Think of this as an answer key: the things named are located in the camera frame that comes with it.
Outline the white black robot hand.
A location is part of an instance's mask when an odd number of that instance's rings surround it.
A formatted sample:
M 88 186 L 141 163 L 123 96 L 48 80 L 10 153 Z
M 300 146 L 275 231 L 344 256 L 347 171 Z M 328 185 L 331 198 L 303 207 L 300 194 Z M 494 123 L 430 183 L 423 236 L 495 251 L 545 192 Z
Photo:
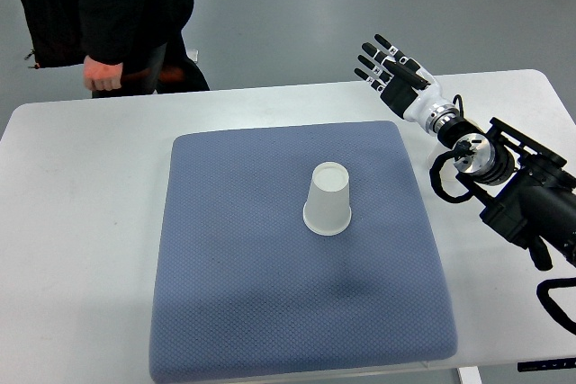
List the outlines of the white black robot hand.
M 425 68 L 382 35 L 375 34 L 374 39 L 382 49 L 365 42 L 361 46 L 364 53 L 357 59 L 374 76 L 390 80 L 383 83 L 360 68 L 355 68 L 354 72 L 381 93 L 381 100 L 395 114 L 416 123 L 434 123 L 442 115 L 456 115 L 455 105 L 444 98 L 440 84 Z M 382 66 L 385 61 L 387 69 Z

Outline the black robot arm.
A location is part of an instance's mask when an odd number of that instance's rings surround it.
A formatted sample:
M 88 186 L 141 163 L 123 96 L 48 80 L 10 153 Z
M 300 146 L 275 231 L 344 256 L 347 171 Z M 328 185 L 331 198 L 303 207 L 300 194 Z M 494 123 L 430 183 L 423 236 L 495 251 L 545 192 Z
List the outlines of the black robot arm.
M 465 118 L 460 95 L 447 100 L 415 59 L 381 35 L 374 39 L 363 44 L 355 73 L 394 114 L 445 147 L 428 170 L 435 194 L 453 204 L 477 199 L 482 222 L 526 249 L 541 271 L 553 266 L 550 247 L 574 263 L 575 178 L 565 160 L 499 119 L 480 129 Z

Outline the person's bare hand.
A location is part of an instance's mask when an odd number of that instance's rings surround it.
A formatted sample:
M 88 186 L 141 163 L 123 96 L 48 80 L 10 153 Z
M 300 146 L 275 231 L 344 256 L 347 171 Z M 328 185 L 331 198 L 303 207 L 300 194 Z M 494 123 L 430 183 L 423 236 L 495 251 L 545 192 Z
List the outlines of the person's bare hand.
M 122 87 L 123 64 L 108 65 L 86 56 L 84 59 L 84 86 L 91 92 L 113 91 Z

